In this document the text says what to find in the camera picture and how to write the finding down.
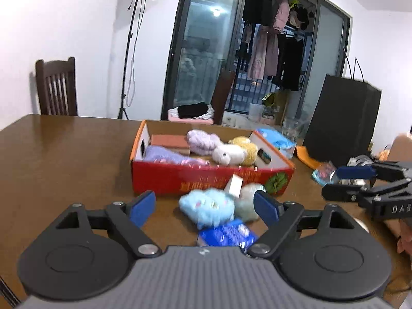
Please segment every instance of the blue box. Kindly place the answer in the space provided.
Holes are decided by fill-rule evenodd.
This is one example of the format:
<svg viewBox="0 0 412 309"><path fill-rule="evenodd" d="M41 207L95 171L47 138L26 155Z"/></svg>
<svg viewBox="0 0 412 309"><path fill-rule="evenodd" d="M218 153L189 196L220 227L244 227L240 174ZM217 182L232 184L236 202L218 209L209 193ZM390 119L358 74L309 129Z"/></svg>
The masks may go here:
<svg viewBox="0 0 412 309"><path fill-rule="evenodd" d="M199 246L240 246L245 253L259 237L257 237L241 220L234 220L217 228L209 228L199 232Z"/></svg>
<svg viewBox="0 0 412 309"><path fill-rule="evenodd" d="M258 129L257 132L260 133L262 137L271 143L275 148L277 148L286 158L292 159L293 153L295 152L296 143L291 142L276 130Z"/></svg>

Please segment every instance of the yellow plush toy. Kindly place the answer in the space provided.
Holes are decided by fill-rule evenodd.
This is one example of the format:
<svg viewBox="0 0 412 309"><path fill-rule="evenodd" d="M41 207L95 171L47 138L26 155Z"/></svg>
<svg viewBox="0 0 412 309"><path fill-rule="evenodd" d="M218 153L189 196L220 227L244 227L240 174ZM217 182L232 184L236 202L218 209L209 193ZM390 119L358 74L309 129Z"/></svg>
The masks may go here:
<svg viewBox="0 0 412 309"><path fill-rule="evenodd" d="M247 151L247 155L242 166L252 166L256 158L258 157L258 146L255 143L252 143L251 140L247 137L236 137L229 141L229 144L239 145L241 148Z"/></svg>

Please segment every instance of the ribbed gray surface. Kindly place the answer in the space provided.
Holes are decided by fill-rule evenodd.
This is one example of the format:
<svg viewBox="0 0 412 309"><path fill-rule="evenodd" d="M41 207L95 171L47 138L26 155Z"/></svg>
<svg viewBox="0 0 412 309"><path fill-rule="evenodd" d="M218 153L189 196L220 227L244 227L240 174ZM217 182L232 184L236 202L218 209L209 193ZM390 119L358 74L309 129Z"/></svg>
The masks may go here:
<svg viewBox="0 0 412 309"><path fill-rule="evenodd" d="M21 309L389 309L381 299L329 303L298 293L267 260L244 256L238 247L176 247L139 260L116 288L79 302L29 297Z"/></svg>

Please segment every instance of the light blue plush toy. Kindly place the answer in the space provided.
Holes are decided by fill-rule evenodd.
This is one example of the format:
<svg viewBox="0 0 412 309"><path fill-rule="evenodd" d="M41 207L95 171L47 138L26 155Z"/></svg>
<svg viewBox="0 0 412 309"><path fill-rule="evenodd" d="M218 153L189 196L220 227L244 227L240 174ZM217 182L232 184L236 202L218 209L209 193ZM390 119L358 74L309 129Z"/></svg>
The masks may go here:
<svg viewBox="0 0 412 309"><path fill-rule="evenodd" d="M192 190L179 200L179 207L198 229L217 227L234 218L233 199L222 190Z"/></svg>

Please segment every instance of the tripod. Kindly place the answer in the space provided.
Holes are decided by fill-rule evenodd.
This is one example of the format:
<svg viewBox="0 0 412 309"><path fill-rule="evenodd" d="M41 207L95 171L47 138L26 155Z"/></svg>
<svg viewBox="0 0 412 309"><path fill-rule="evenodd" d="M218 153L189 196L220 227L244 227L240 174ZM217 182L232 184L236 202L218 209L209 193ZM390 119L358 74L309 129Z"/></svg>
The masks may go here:
<svg viewBox="0 0 412 309"><path fill-rule="evenodd" d="M133 14L131 16L129 34L128 34L128 37L127 37L126 57L124 58L123 81L122 81L122 98L120 100L120 109L119 109L119 115L117 116L117 119L123 119L123 113L126 116L126 119L128 119L128 116L127 116L127 113L126 113L126 108L124 107L124 99L126 97L126 94L124 92L124 84L126 82L127 57L128 57L129 47L130 47L130 40L133 37L133 34L131 33L131 31L133 29L133 21L134 21L134 16L136 14L136 8L137 8L138 1L139 0L136 0L135 3L134 3Z"/></svg>

